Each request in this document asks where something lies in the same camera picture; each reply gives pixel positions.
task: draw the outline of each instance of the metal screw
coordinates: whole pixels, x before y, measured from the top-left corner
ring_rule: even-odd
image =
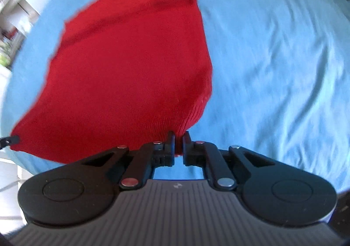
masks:
[[[220,178],[217,181],[218,185],[220,185],[221,187],[232,187],[235,184],[235,181],[231,178]]]
[[[136,178],[125,178],[121,181],[121,184],[125,187],[135,187],[139,183]]]

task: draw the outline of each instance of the red fabric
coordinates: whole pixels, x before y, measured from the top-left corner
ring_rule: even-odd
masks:
[[[70,163],[179,137],[202,116],[211,74],[196,0],[98,0],[66,23],[11,149]]]

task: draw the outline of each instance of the white logo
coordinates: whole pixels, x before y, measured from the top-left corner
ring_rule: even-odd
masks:
[[[182,188],[182,184],[177,183],[176,185],[174,185],[174,188],[177,188],[177,189]]]

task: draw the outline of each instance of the gray ribbed panel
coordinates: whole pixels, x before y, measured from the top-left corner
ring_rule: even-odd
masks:
[[[148,180],[122,192],[111,209],[85,225],[45,229],[30,224],[15,246],[336,246],[342,240],[325,223],[303,229],[269,225],[233,193],[213,190],[206,180]]]

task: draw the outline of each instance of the bed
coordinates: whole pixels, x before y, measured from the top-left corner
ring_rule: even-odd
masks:
[[[64,20],[93,0],[52,0],[13,65],[1,135],[37,99]],[[193,140],[244,146],[350,188],[350,1],[198,0],[213,92]],[[32,174],[60,166],[8,156]],[[156,178],[202,178],[199,168],[158,168]]]

